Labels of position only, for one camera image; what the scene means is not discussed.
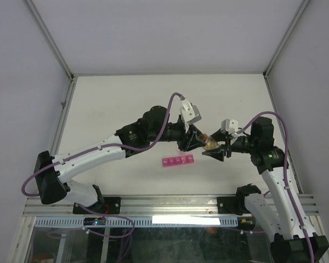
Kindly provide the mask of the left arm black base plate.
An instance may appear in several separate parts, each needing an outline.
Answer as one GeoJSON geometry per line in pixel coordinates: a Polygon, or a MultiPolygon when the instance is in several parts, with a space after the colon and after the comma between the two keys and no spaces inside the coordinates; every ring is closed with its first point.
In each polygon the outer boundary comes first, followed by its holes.
{"type": "Polygon", "coordinates": [[[96,202],[90,207],[87,207],[87,209],[99,214],[120,214],[122,200],[121,197],[104,196],[103,198],[104,201],[102,203],[96,202]]]}

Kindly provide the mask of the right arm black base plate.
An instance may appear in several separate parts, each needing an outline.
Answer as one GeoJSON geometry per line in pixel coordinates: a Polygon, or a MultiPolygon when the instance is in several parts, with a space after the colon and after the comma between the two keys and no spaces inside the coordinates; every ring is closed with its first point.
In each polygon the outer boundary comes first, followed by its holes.
{"type": "Polygon", "coordinates": [[[217,208],[219,214],[243,215],[251,212],[245,206],[245,200],[248,196],[220,196],[217,197],[217,208]]]}

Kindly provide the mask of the pink weekly pill organizer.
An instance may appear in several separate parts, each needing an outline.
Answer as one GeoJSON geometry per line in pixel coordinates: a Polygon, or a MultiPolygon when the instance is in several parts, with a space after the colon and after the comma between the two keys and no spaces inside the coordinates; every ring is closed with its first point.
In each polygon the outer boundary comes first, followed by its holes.
{"type": "Polygon", "coordinates": [[[193,164],[194,163],[194,156],[193,155],[180,155],[174,157],[167,157],[162,159],[162,166],[166,167],[174,167],[186,164],[193,164]]]}

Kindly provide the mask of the clear bottle yellow capsules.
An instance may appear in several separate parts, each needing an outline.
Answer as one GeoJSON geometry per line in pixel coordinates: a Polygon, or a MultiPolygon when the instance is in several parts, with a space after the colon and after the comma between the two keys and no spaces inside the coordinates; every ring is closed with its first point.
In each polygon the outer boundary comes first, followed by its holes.
{"type": "Polygon", "coordinates": [[[212,149],[217,149],[219,148],[218,142],[213,140],[209,135],[208,135],[208,141],[207,143],[202,147],[205,151],[212,150],[212,149]]]}

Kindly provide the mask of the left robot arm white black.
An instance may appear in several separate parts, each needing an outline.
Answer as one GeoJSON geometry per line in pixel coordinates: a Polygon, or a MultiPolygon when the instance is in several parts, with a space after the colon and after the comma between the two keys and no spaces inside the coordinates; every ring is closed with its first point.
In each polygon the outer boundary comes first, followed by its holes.
{"type": "Polygon", "coordinates": [[[92,213],[100,212],[104,200],[97,185],[85,185],[73,178],[101,164],[125,159],[144,152],[153,142],[176,142],[182,152],[202,147],[201,132],[195,123],[201,119],[195,105],[182,106],[177,122],[169,122],[167,109],[154,106],[142,118],[117,130],[90,148],[52,156],[41,152],[34,172],[42,204],[68,200],[79,203],[92,213]]]}

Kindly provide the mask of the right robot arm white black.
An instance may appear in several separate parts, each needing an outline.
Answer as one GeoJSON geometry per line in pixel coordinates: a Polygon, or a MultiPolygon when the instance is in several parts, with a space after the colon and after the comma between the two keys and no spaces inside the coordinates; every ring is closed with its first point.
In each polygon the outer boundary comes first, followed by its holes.
{"type": "Polygon", "coordinates": [[[260,223],[270,240],[274,262],[319,262],[329,248],[326,236],[319,236],[292,186],[287,150],[274,145],[274,125],[258,116],[248,123],[250,134],[233,119],[222,121],[212,135],[203,134],[205,156],[223,161],[235,153],[247,153],[266,183],[275,210],[261,190],[252,184],[238,187],[229,201],[218,200],[218,208],[228,213],[250,213],[260,223]]]}

